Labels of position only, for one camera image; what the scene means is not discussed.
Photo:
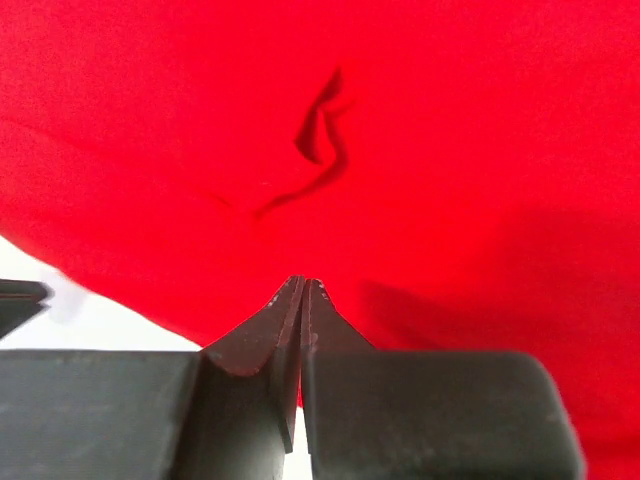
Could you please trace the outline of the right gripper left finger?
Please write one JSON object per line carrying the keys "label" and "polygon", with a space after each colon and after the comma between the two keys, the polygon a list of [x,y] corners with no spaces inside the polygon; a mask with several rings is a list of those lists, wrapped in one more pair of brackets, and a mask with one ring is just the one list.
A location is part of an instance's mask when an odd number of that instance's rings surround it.
{"label": "right gripper left finger", "polygon": [[199,351],[1,354],[5,479],[279,479],[304,280]]}

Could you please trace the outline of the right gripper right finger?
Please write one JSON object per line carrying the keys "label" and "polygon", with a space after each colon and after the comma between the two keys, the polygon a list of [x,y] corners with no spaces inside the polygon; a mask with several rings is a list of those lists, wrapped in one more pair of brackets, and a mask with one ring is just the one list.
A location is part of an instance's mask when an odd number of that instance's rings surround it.
{"label": "right gripper right finger", "polygon": [[301,305],[301,393],[316,479],[581,479],[558,389],[534,357],[375,348],[324,285]]}

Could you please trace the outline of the red t shirt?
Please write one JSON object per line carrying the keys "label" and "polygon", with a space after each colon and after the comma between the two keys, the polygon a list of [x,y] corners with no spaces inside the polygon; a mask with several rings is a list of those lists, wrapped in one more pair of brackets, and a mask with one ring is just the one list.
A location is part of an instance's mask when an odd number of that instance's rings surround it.
{"label": "red t shirt", "polygon": [[639,475],[635,1],[5,1],[1,233],[200,344],[305,275],[527,352]]}

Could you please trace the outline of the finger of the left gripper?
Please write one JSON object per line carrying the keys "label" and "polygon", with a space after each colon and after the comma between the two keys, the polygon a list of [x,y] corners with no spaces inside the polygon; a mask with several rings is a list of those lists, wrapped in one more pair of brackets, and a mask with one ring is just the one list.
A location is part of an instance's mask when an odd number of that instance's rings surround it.
{"label": "finger of the left gripper", "polygon": [[0,280],[0,338],[10,334],[45,309],[51,290],[43,283]]}

